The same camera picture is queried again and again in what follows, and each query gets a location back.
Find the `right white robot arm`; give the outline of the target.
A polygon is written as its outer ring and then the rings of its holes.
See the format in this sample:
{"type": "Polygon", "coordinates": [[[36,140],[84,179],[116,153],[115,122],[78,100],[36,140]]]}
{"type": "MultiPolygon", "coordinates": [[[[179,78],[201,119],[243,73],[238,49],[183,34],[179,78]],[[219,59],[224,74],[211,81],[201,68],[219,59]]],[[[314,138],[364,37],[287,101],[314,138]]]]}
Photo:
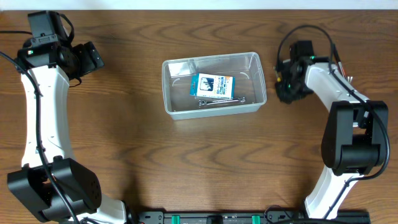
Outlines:
{"type": "Polygon", "coordinates": [[[304,204],[307,217],[332,220],[356,183],[386,169],[391,155],[388,107],[357,92],[327,58],[284,60],[275,72],[280,101],[289,104],[314,93],[329,112],[321,143],[324,168],[304,204]]]}

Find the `black yellow screwdriver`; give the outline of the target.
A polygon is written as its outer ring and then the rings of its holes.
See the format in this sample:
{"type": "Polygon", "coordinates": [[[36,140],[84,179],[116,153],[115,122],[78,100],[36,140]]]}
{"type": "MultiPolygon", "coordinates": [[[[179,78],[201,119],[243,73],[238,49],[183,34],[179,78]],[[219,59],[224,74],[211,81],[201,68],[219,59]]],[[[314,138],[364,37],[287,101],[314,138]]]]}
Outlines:
{"type": "Polygon", "coordinates": [[[280,83],[282,81],[282,79],[281,79],[281,77],[279,75],[279,72],[275,68],[274,68],[274,73],[275,73],[275,76],[276,76],[276,82],[280,83]]]}

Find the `clear plastic container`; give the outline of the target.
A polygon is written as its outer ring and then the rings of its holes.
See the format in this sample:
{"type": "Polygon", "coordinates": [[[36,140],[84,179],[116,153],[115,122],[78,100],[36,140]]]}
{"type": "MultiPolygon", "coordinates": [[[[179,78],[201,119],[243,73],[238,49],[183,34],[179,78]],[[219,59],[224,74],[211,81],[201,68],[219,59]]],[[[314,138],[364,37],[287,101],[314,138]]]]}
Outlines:
{"type": "Polygon", "coordinates": [[[255,112],[267,101],[255,52],[166,60],[162,91],[174,120],[255,112]]]}

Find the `blue white cardboard box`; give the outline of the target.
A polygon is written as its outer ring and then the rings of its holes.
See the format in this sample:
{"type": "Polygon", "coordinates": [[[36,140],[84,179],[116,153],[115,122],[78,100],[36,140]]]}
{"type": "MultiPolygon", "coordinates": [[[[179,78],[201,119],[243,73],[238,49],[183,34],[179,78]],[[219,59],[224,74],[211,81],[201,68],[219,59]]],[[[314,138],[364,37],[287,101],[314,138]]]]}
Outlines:
{"type": "Polygon", "coordinates": [[[235,77],[197,73],[192,76],[190,96],[230,99],[234,97],[235,77]]]}

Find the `small claw hammer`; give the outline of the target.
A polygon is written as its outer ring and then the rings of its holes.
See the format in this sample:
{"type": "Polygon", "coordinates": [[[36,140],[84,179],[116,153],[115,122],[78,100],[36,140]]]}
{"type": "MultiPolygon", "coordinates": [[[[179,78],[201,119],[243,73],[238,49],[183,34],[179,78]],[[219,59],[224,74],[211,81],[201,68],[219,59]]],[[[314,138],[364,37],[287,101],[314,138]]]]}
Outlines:
{"type": "Polygon", "coordinates": [[[334,55],[335,60],[336,60],[336,62],[337,62],[338,70],[339,70],[339,72],[341,73],[341,75],[343,76],[343,78],[344,78],[348,83],[352,83],[353,77],[347,76],[347,74],[346,74],[346,72],[345,72],[345,70],[344,70],[342,61],[341,61],[341,59],[340,59],[338,50],[337,50],[335,44],[333,45],[333,55],[334,55]]]}

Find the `silver combination wrench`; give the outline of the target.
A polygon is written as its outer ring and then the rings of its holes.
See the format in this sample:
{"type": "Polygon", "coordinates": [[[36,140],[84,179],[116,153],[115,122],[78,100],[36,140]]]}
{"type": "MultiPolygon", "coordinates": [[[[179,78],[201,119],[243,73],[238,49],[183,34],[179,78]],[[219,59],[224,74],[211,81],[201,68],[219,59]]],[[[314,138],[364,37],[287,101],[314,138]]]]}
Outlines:
{"type": "Polygon", "coordinates": [[[210,105],[222,105],[228,103],[244,103],[246,101],[245,97],[237,97],[237,98],[230,98],[230,99],[222,99],[222,100],[213,100],[213,101],[206,101],[206,100],[199,100],[198,105],[199,107],[202,106],[210,106],[210,105]]]}

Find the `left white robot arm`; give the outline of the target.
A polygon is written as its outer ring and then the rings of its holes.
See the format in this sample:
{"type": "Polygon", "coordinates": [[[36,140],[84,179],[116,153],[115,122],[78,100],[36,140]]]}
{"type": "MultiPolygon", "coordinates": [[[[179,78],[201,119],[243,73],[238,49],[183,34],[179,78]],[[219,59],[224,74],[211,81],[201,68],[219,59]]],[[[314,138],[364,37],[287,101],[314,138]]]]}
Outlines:
{"type": "Polygon", "coordinates": [[[70,81],[104,65],[93,43],[32,44],[12,62],[25,91],[27,139],[21,169],[7,175],[11,193],[42,223],[132,223],[126,204],[102,193],[70,143],[70,81]]]}

